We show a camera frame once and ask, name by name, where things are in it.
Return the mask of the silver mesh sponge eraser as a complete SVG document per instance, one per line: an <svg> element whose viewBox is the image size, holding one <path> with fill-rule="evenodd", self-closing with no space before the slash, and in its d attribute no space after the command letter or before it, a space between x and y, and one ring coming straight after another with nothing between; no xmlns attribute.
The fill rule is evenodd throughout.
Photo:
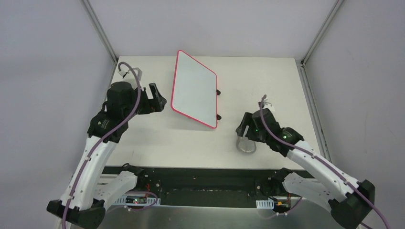
<svg viewBox="0 0 405 229"><path fill-rule="evenodd" d="M249 140L247 137L237 137L236 149L241 153L253 154L256 152L255 141Z"/></svg>

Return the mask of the red-framed whiteboard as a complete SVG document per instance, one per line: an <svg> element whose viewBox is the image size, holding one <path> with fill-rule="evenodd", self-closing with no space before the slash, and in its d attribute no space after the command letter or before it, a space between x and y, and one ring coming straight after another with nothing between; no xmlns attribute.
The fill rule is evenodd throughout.
<svg viewBox="0 0 405 229"><path fill-rule="evenodd" d="M177 51L171 108L208 128L216 129L218 114L217 74L183 50Z"/></svg>

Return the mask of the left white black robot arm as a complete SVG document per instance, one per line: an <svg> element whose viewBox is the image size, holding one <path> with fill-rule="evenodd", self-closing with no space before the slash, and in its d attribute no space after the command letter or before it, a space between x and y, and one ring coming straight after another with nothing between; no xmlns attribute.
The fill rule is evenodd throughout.
<svg viewBox="0 0 405 229"><path fill-rule="evenodd" d="M155 83L150 83L149 88L152 98L148 98L146 88L134 89L125 81L111 84L102 109L91 119L85 149L68 188L59 199L49 201L49 213L84 229L96 229L122 195L145 189L146 180L140 177L143 169L129 164L111 183L101 188L97 184L129 120L135 115L163 111L167 100Z"/></svg>

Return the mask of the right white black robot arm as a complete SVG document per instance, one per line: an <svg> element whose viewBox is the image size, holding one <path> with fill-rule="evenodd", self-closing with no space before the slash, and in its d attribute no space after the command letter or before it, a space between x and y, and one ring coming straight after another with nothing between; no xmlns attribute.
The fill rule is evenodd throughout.
<svg viewBox="0 0 405 229"><path fill-rule="evenodd" d="M316 179L311 181L282 168L270 180L276 195L288 192L301 196L324 208L345 229L357 228L372 211L375 203L372 182L367 179L359 181L317 155L296 130L281 127L268 108L246 112L235 131L239 137L265 143Z"/></svg>

